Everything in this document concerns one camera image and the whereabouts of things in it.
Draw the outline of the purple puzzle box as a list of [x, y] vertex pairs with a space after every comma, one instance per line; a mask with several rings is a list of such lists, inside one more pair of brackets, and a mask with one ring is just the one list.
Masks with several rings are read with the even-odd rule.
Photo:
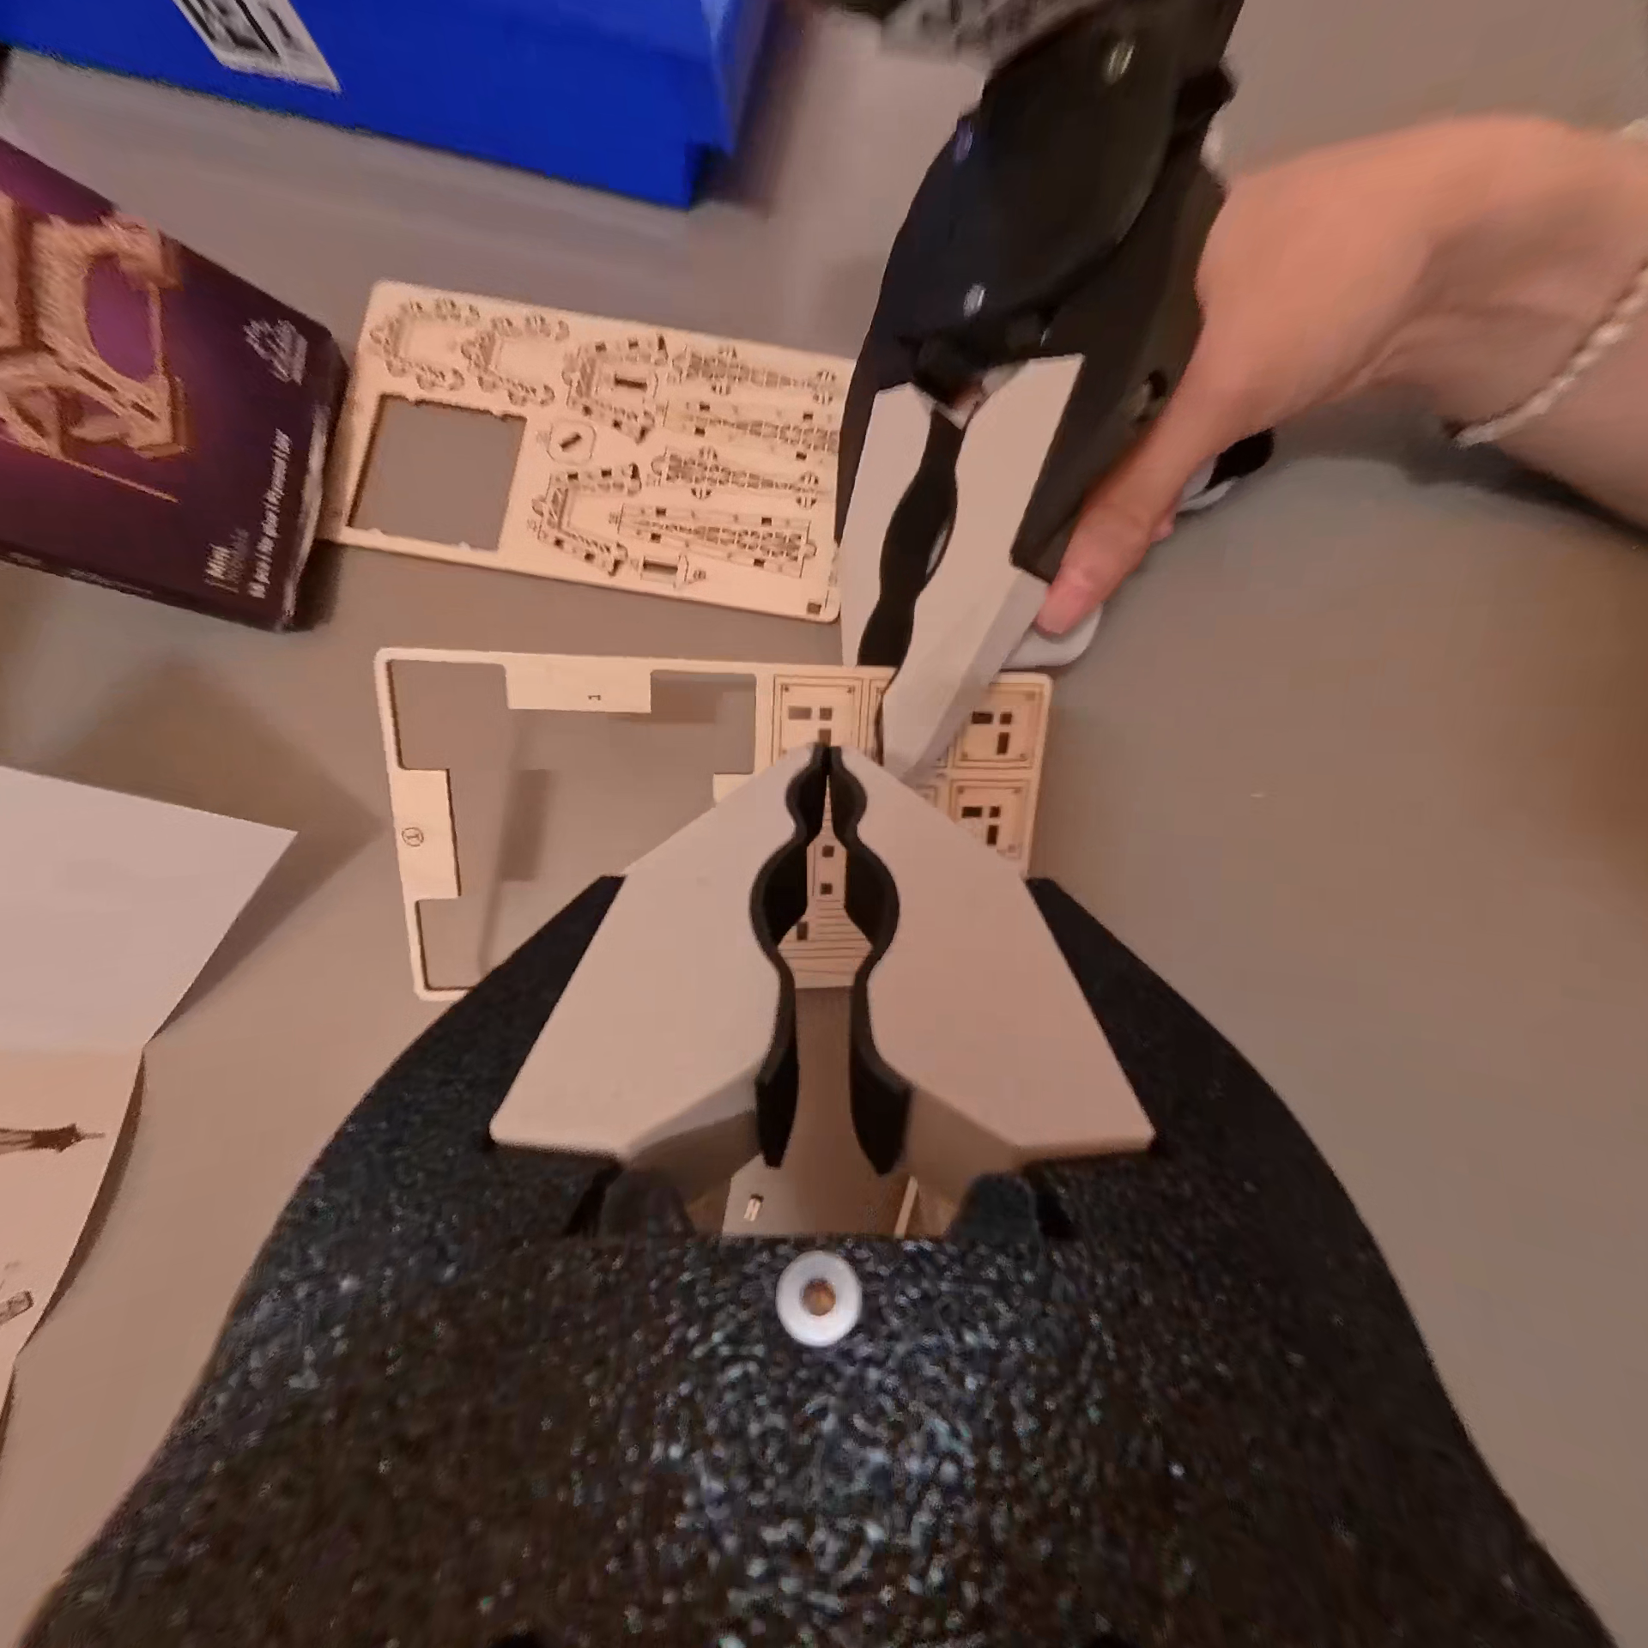
[[347, 366], [316, 321], [2, 146], [2, 556], [302, 627]]

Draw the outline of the person's right hand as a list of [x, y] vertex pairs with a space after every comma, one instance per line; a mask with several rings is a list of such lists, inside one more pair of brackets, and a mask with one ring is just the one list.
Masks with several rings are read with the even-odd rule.
[[1642, 122], [1453, 118], [1236, 179], [1200, 254], [1183, 379], [1087, 497], [1036, 627], [1100, 609], [1242, 440], [1377, 389], [1452, 432], [1512, 407], [1644, 262]]

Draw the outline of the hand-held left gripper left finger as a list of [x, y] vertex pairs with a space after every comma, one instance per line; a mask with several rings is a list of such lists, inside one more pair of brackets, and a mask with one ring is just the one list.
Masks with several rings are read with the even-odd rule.
[[612, 1172], [626, 1213], [675, 1199], [733, 1239], [730, 1194], [782, 1162], [796, 1113], [796, 984], [828, 750], [802, 746], [629, 866], [488, 1125], [494, 1147]]

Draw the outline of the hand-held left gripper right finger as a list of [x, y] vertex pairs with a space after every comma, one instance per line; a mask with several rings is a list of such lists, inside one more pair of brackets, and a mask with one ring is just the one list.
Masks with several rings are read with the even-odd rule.
[[1026, 880], [845, 748], [832, 833], [869, 944], [849, 1027], [869, 1166], [959, 1205], [985, 1178], [1149, 1150], [1155, 1129]]

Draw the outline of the grey desk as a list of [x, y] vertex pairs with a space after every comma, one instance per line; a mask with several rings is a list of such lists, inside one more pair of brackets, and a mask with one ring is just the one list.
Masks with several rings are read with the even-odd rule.
[[[688, 215], [13, 56], [4, 136], [359, 338], [378, 279], [849, 358], [975, 99], [786, 9]], [[276, 1215], [437, 1007], [410, 986], [384, 646], [812, 662], [832, 632], [319, 552], [263, 634], [4, 568], [4, 764], [294, 833], [151, 1044], [17, 1362], [4, 1645], [149, 1464]], [[1397, 401], [1295, 426], [1061, 676], [1036, 870], [1310, 1131], [1503, 1488], [1644, 1645], [1644, 546]]]

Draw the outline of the wooden puzzle sheet rectangular hole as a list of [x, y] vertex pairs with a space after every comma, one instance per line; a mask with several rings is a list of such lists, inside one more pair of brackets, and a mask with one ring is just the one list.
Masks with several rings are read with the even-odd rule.
[[[378, 281], [321, 538], [828, 627], [849, 375], [847, 360], [775, 344]], [[518, 428], [490, 548], [359, 521], [386, 403]]]

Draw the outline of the wooden four-square frame piece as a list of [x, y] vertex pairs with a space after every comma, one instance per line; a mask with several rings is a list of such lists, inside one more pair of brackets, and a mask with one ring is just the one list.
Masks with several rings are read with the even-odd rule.
[[731, 1178], [724, 1233], [761, 1241], [936, 1241], [955, 1213], [955, 1201], [908, 1176], [879, 1178], [845, 1160], [804, 1164], [792, 1154], [781, 1168], [751, 1160]]

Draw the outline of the wooden puzzle sheet square cutout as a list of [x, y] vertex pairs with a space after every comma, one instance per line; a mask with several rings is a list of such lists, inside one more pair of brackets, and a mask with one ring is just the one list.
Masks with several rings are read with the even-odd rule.
[[414, 992], [453, 1003], [567, 897], [798, 746], [865, 750], [886, 672], [386, 648], [390, 838]]

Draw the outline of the blue plastic bin white tag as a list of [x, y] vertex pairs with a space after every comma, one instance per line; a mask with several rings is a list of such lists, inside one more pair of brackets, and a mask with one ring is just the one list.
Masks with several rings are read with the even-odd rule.
[[4, 3], [4, 46], [688, 211], [765, 3]]

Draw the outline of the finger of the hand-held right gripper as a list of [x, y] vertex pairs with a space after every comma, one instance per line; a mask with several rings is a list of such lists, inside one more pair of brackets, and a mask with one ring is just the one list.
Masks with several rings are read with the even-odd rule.
[[879, 762], [898, 782], [914, 784], [943, 758], [1040, 613], [1043, 581], [1012, 552], [1081, 366], [1020, 366], [965, 426], [951, 532], [879, 709]]
[[916, 385], [877, 393], [837, 530], [843, 662], [900, 668], [955, 523], [963, 426]]

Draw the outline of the white tower instruction sheet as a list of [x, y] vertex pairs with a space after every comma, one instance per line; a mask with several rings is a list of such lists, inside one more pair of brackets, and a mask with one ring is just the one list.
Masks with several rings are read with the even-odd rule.
[[149, 1043], [290, 831], [2, 772], [2, 1405], [82, 1247]]

